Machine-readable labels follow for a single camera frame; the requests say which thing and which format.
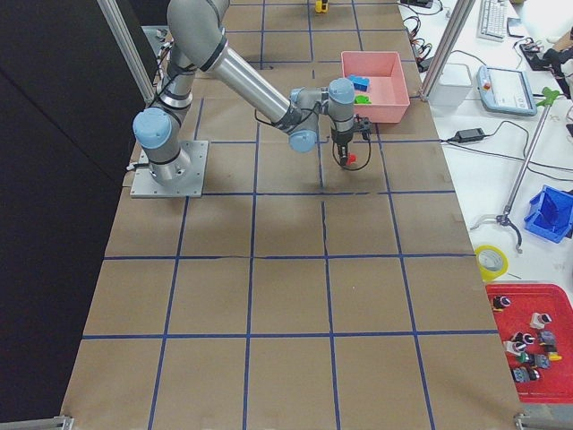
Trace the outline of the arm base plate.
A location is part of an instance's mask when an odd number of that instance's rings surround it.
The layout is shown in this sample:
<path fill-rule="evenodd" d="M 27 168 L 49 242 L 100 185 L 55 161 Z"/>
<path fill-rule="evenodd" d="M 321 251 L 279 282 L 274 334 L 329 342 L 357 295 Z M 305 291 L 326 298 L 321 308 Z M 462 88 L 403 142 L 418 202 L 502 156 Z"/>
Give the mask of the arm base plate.
<path fill-rule="evenodd" d="M 142 151 L 134 170 L 132 198 L 201 198 L 208 159 L 208 141 L 181 141 L 180 153 L 171 163 L 149 162 Z"/>

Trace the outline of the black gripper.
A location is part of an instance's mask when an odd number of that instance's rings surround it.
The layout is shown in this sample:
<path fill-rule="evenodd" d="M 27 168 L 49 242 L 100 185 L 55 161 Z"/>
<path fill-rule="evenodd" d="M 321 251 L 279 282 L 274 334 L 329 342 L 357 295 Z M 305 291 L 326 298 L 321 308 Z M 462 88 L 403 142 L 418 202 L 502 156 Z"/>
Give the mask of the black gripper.
<path fill-rule="evenodd" d="M 321 10 L 328 9 L 328 1 L 320 0 L 317 5 Z M 352 130 L 338 131 L 335 129 L 330 130 L 331 139 L 337 145 L 338 152 L 338 164 L 341 167 L 346 167 L 348 163 L 348 144 L 354 138 L 354 132 Z"/>

